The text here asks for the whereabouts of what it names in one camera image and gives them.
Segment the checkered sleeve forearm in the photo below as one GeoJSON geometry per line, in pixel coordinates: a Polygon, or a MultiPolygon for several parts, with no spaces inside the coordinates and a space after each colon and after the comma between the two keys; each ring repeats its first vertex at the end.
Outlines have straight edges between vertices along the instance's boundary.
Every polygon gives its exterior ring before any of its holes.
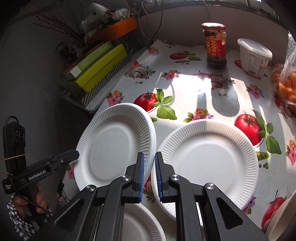
{"type": "MultiPolygon", "coordinates": [[[[7,204],[8,214],[11,221],[14,224],[15,231],[21,240],[29,240],[29,238],[35,233],[36,229],[27,218],[21,218],[13,205],[13,196],[7,204]]],[[[47,216],[52,216],[51,210],[47,206],[45,212],[47,216]]]]}

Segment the person's left hand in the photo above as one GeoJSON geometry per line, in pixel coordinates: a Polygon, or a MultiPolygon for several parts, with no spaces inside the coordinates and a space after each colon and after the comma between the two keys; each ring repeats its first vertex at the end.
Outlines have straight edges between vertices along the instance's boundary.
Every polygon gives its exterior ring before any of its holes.
{"type": "MultiPolygon", "coordinates": [[[[41,189],[41,185],[39,183],[37,183],[35,185],[36,187],[36,195],[35,195],[35,200],[34,203],[37,205],[36,207],[36,212],[37,213],[44,213],[45,210],[47,210],[47,203],[44,199],[44,192],[41,189]]],[[[16,209],[17,214],[21,217],[21,218],[26,218],[27,217],[27,213],[25,211],[25,208],[28,205],[27,202],[27,197],[20,197],[18,194],[15,194],[13,196],[13,205],[16,209]]]]}

